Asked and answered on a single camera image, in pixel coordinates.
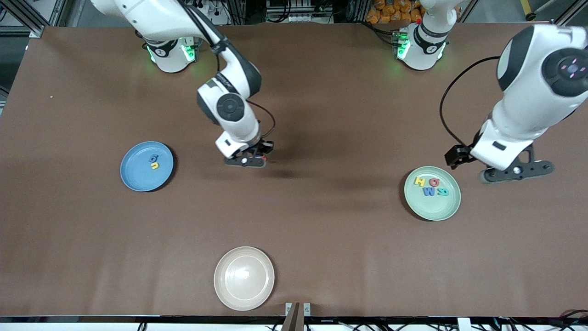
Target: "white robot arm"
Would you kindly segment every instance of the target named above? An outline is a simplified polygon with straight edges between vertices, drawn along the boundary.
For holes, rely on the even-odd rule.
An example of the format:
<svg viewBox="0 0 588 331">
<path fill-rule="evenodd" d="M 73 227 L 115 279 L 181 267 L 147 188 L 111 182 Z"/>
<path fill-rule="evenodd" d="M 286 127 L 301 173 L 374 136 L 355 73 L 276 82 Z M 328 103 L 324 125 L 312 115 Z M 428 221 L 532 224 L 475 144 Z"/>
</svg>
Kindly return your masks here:
<svg viewBox="0 0 588 331">
<path fill-rule="evenodd" d="M 207 17 L 181 0 L 92 0 L 103 14 L 127 20 L 148 45 L 154 62 L 177 72 L 190 62 L 185 37 L 207 40 L 227 66 L 198 89 L 197 103 L 224 132 L 216 146 L 233 166 L 263 167 L 273 143 L 261 139 L 259 123 L 246 99 L 261 86 L 261 75 Z"/>
<path fill-rule="evenodd" d="M 463 0 L 421 0 L 427 9 L 420 23 L 411 23 L 400 29 L 405 38 L 396 50 L 396 57 L 416 70 L 426 70 L 435 65 L 443 55 L 445 40 L 457 21 L 457 6 Z"/>
<path fill-rule="evenodd" d="M 523 174 L 525 169 L 518 156 L 522 151 L 531 154 L 529 147 L 536 138 L 588 98 L 587 45 L 586 29 L 581 27 L 538 24 L 514 36 L 496 70 L 504 97 L 494 106 L 471 146 L 458 145 L 446 154 L 448 165 L 455 168 L 480 160 L 489 166 L 484 173 L 489 181 L 497 175 L 504 179 L 533 177 L 529 171 Z M 461 154 L 455 148 L 461 148 Z M 530 156 L 528 170 L 537 171 Z M 544 166 L 552 170 L 549 162 Z"/>
</svg>

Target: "green plate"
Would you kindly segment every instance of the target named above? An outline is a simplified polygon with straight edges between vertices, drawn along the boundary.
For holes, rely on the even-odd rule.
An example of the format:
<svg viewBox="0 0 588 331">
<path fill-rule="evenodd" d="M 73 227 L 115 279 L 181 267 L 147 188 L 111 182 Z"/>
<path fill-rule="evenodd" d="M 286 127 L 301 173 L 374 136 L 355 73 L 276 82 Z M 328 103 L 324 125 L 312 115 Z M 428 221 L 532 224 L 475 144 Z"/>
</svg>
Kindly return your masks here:
<svg viewBox="0 0 588 331">
<path fill-rule="evenodd" d="M 430 221 L 443 221 L 459 209 L 462 192 L 455 178 L 447 171 L 427 165 L 408 175 L 405 198 L 418 216 Z"/>
</svg>

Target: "white plate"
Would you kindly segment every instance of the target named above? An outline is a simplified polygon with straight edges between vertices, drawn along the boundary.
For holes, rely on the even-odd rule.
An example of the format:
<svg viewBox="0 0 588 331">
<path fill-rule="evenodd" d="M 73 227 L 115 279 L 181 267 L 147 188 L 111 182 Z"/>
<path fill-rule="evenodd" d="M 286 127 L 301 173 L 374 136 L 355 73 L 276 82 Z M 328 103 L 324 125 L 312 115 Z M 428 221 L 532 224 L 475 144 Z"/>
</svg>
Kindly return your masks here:
<svg viewBox="0 0 588 331">
<path fill-rule="evenodd" d="M 255 309 L 272 293 L 274 277 L 272 262 L 264 252 L 254 247 L 237 247 L 216 265 L 216 295 L 231 309 Z"/>
</svg>

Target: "plate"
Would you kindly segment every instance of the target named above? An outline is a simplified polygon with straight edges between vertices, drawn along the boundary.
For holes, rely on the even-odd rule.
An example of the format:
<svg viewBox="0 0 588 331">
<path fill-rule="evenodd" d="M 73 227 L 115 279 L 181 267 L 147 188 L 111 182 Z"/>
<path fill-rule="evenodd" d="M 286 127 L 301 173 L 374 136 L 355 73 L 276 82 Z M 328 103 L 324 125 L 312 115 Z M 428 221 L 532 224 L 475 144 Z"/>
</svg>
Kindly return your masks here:
<svg viewBox="0 0 588 331">
<path fill-rule="evenodd" d="M 462 192 L 455 178 L 447 171 L 427 165 L 408 175 L 405 198 L 418 216 L 430 221 L 443 221 L 459 209 Z"/>
<path fill-rule="evenodd" d="M 149 192 L 167 182 L 173 154 L 164 144 L 145 141 L 131 148 L 121 162 L 121 179 L 133 191 Z"/>
<path fill-rule="evenodd" d="M 274 277 L 272 262 L 264 252 L 238 247 L 226 253 L 216 266 L 216 295 L 233 310 L 255 309 L 272 293 Z"/>
</svg>

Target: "brown table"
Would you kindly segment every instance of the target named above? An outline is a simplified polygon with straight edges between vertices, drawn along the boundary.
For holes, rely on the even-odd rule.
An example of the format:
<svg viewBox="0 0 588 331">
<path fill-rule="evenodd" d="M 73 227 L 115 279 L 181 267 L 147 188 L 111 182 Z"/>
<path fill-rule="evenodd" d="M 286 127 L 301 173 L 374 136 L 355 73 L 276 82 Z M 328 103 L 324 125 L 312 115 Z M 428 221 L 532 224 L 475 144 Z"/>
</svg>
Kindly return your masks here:
<svg viewBox="0 0 588 331">
<path fill-rule="evenodd" d="M 262 170 L 227 167 L 196 106 L 209 51 L 178 74 L 149 62 L 131 29 L 47 28 L 32 39 L 0 117 L 0 313 L 558 316 L 588 305 L 586 105 L 536 144 L 548 177 L 486 186 L 480 163 L 452 171 L 457 214 L 407 211 L 412 169 L 448 169 L 437 114 L 448 83 L 499 55 L 520 24 L 457 25 L 445 57 L 416 72 L 360 25 L 222 28 L 263 75 L 252 99 L 276 115 Z M 501 98 L 494 62 L 446 101 L 470 140 Z M 267 116 L 256 111 L 264 129 Z M 119 177 L 133 145 L 178 155 L 175 178 L 136 193 Z M 218 300 L 213 271 L 255 246 L 276 284 L 259 309 Z"/>
</svg>

